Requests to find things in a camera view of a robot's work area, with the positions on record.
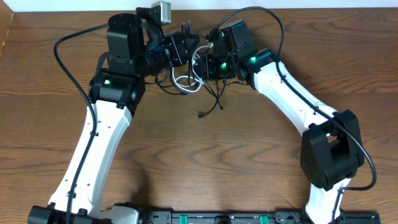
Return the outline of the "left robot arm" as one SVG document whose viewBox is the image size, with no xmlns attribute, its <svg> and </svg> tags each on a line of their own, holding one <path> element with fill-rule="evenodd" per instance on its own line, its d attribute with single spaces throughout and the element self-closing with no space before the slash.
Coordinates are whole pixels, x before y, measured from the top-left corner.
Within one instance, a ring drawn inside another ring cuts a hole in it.
<svg viewBox="0 0 398 224">
<path fill-rule="evenodd" d="M 85 125 L 65 176 L 46 207 L 33 206 L 29 223 L 141 223 L 128 203 L 103 210 L 103 190 L 118 144 L 146 90 L 145 79 L 190 61 L 200 38 L 188 29 L 165 34 L 170 19 L 158 7 L 122 13 L 105 24 L 109 50 L 98 60 Z"/>
</svg>

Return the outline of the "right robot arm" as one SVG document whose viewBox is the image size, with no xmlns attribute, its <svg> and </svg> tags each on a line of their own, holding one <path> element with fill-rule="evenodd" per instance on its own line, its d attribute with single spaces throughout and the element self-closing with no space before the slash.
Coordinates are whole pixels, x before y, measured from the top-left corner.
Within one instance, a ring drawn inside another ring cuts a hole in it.
<svg viewBox="0 0 398 224">
<path fill-rule="evenodd" d="M 192 60 L 203 80 L 238 78 L 271 100 L 302 137 L 300 166 L 310 181 L 303 214 L 276 215 L 277 222 L 346 223 L 340 210 L 343 194 L 365 162 L 359 121 L 350 110 L 338 112 L 306 90 L 280 61 L 260 50 L 243 20 L 216 26 L 206 35 L 210 54 Z"/>
</svg>

